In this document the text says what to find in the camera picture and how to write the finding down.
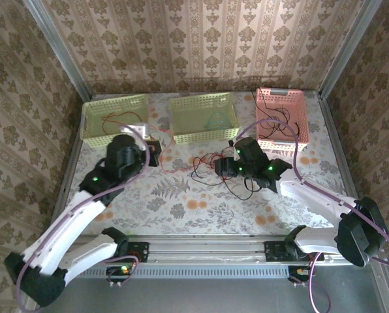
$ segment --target floral tablecloth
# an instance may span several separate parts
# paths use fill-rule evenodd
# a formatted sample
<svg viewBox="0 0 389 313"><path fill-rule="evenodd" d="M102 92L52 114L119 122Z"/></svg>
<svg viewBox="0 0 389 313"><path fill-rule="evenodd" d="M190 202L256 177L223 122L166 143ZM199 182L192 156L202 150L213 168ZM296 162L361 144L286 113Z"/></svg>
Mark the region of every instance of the floral tablecloth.
<svg viewBox="0 0 389 313"><path fill-rule="evenodd" d="M168 101L189 94L150 94L150 124L168 129ZM106 98L97 96L95 100ZM234 93L235 111L241 129L255 120L255 105L251 93ZM299 154L298 167L308 179L336 192L345 193L334 151L315 92L305 92L309 121L310 144ZM163 146L170 143L170 135L152 131ZM187 168L193 158L205 153L220 152L227 147L225 140L172 145L164 154L164 168L173 171ZM75 169L69 200L78 190L85 174L105 156L106 148L90 148L83 143ZM266 151L269 158L282 158L292 162L292 153ZM216 183L219 178L213 170L199 167L205 182ZM235 198L224 185L208 187L193 181L191 171L165 173L161 167L149 168L143 178L131 183L83 232L99 234L104 228L114 226L127 234L278 234L284 235L299 224L311 227L330 227L321 216L315 215L302 204L269 190L255 192L247 201ZM228 181L229 187L242 198L249 196L243 179Z"/></svg>

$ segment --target yellow basket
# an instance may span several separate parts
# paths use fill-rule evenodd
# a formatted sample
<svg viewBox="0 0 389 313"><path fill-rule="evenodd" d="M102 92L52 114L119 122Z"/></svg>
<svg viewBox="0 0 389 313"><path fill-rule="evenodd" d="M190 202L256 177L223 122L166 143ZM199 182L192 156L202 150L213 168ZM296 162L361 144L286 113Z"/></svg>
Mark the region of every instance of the yellow basket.
<svg viewBox="0 0 389 313"><path fill-rule="evenodd" d="M240 129L233 103L231 93L171 99L174 140L182 144L232 139Z"/></svg>
<svg viewBox="0 0 389 313"><path fill-rule="evenodd" d="M103 124L104 117L107 117L111 113L113 115L120 115L109 117L109 120L115 121L116 123L107 121ZM126 125L140 123L138 116L143 123L147 123L147 95L86 102L82 108L80 138L90 147L105 147L112 141L113 137L122 134L118 123Z"/></svg>

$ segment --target plastic basket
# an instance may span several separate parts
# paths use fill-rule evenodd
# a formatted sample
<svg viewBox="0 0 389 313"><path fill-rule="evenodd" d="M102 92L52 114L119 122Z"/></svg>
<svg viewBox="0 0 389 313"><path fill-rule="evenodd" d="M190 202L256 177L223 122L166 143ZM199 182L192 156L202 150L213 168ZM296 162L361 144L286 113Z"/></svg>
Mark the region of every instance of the plastic basket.
<svg viewBox="0 0 389 313"><path fill-rule="evenodd" d="M233 103L231 93L171 99L174 140L182 144L232 139L240 128Z"/></svg>
<svg viewBox="0 0 389 313"><path fill-rule="evenodd" d="M103 125L102 118L107 117L111 113L122 114L125 112L132 113L110 117L109 119L131 125L140 122L139 116L142 122L146 123L148 119L148 96L136 95L86 102L82 108L80 138L90 147L107 146L113 137L122 133L119 129L119 124L105 122Z"/></svg>
<svg viewBox="0 0 389 313"><path fill-rule="evenodd" d="M268 115L277 117L281 121L286 121L283 114L272 109L286 109L288 113L284 111L285 115L290 115L288 125L295 131L298 130L295 122L299 125L298 151L306 147L309 143L309 127L307 124L305 97L302 90L258 88L257 106ZM258 108L256 108L256 112L257 121L268 118L268 115L261 112ZM272 125L273 123L270 123L270 125L267 123L263 124L266 128L270 128ZM261 149L294 151L294 138L288 129L284 129L283 132L278 130L273 134L271 133L271 129L264 129L260 124L257 125L257 141Z"/></svg>

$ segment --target light green basket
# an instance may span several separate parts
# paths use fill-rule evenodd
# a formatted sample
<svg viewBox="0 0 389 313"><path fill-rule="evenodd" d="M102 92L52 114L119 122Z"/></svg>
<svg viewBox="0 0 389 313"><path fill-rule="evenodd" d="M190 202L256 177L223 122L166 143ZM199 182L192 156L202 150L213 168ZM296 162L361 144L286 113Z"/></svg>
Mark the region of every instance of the light green basket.
<svg viewBox="0 0 389 313"><path fill-rule="evenodd" d="M90 147L107 146L113 137L122 134L119 130L119 124L105 122L104 130L102 129L103 117L124 112L133 112L141 117L143 123L148 120L148 96L136 95L120 98L111 98L86 102L82 108L82 124L80 127L80 138ZM109 119L122 124L131 125L139 123L140 120L135 114L124 114Z"/></svg>
<svg viewBox="0 0 389 313"><path fill-rule="evenodd" d="M177 144L232 139L240 124L231 93L179 97L170 100L172 132Z"/></svg>

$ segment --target patterned wallpaper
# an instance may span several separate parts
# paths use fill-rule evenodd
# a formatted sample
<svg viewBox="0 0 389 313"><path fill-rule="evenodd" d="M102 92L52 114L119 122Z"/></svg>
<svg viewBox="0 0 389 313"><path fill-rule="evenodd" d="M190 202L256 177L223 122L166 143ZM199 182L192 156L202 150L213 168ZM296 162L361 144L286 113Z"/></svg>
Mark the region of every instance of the patterned wallpaper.
<svg viewBox="0 0 389 313"><path fill-rule="evenodd" d="M21 1L0 0L0 313L16 308L3 265L48 225L81 103Z"/></svg>
<svg viewBox="0 0 389 313"><path fill-rule="evenodd" d="M389 0L383 1L328 103L357 191L379 204L389 229Z"/></svg>
<svg viewBox="0 0 389 313"><path fill-rule="evenodd" d="M318 89L362 0L44 0L93 94Z"/></svg>

